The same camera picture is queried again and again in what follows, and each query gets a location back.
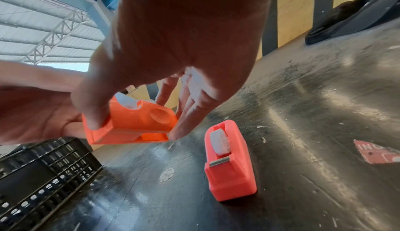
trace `white tape roll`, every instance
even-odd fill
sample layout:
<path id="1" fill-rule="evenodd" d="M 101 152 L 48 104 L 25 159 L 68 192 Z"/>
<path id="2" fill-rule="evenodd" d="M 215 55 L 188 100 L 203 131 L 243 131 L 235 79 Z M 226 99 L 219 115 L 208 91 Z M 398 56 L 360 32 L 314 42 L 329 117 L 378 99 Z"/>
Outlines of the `white tape roll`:
<path id="1" fill-rule="evenodd" d="M 229 140 L 224 130 L 218 129 L 210 133 L 212 148 L 219 156 L 230 153 Z"/>

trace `plastic basket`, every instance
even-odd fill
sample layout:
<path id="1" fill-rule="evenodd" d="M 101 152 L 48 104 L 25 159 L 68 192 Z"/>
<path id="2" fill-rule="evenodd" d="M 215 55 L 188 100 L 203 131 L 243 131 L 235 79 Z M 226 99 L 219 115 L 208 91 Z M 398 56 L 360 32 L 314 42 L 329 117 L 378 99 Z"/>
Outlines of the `plastic basket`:
<path id="1" fill-rule="evenodd" d="M 0 231 L 34 231 L 101 169 L 79 139 L 27 144 L 0 158 Z"/>

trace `black object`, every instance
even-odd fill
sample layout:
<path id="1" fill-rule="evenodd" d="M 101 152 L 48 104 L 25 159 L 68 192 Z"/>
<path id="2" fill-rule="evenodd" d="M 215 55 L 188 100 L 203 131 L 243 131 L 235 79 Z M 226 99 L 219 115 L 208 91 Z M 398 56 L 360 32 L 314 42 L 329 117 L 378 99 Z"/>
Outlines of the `black object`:
<path id="1" fill-rule="evenodd" d="M 399 0 L 354 0 L 340 4 L 305 37 L 311 45 L 329 38 L 356 33 L 400 16 Z"/>
<path id="2" fill-rule="evenodd" d="M 100 169 L 76 138 L 19 146 L 0 158 L 0 230 L 36 230 Z"/>

